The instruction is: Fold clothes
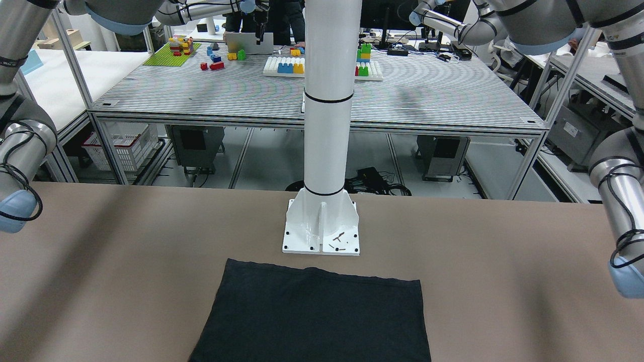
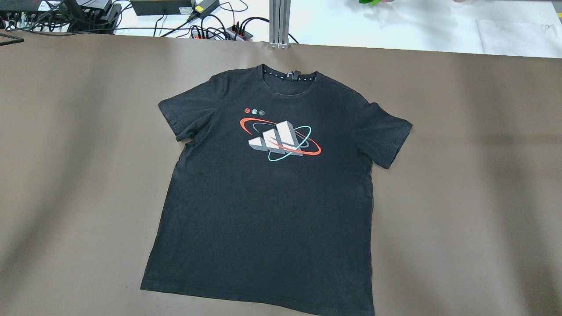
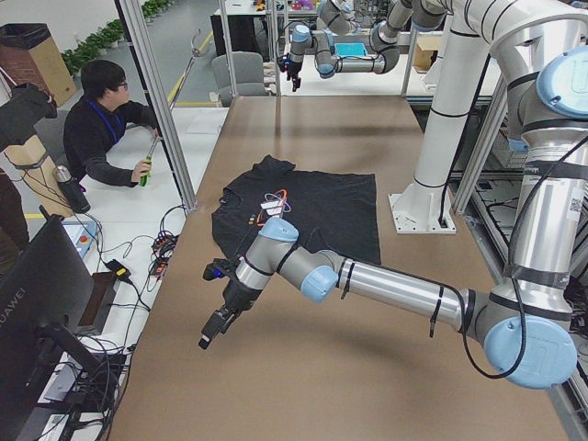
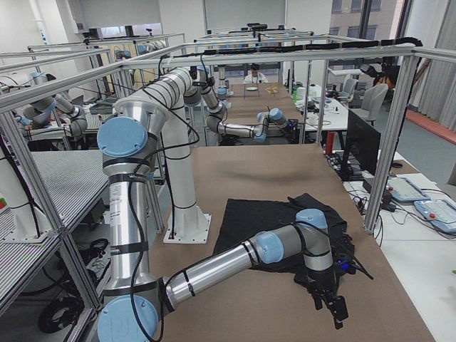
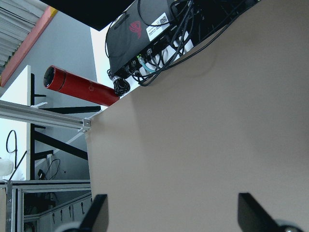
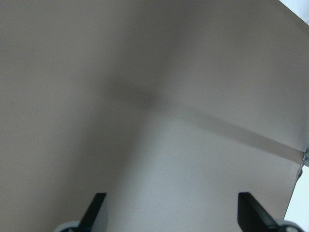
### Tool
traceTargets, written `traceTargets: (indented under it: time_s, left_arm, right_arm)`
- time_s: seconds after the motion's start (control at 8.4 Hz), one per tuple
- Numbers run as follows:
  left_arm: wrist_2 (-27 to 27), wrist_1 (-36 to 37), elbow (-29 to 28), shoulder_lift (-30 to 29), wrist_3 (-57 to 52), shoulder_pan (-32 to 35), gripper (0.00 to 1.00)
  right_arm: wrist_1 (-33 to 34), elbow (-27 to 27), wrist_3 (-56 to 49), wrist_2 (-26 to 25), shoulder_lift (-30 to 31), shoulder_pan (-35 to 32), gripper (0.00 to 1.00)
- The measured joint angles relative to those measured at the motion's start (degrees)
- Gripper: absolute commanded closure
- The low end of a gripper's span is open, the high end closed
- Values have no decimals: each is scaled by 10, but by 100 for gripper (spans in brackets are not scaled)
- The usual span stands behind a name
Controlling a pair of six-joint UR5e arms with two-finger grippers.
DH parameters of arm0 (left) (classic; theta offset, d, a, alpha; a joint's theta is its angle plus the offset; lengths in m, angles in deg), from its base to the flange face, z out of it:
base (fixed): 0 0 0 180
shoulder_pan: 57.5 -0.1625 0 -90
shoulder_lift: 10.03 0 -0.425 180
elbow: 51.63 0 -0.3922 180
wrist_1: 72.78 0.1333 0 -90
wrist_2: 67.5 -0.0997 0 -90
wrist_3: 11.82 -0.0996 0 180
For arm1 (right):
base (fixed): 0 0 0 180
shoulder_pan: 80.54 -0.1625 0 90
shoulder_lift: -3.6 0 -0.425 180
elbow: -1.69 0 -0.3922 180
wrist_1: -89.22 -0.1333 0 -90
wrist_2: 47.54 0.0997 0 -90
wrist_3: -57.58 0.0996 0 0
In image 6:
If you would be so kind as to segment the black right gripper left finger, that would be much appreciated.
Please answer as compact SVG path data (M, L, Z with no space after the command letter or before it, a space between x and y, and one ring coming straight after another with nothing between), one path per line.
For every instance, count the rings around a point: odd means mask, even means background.
M79 232L107 230L107 193L96 193L79 225Z

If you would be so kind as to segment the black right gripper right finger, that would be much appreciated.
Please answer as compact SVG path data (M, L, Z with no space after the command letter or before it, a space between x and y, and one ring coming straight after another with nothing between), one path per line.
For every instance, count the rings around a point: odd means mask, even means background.
M277 222L249 192L238 194L238 225L243 232L276 232Z

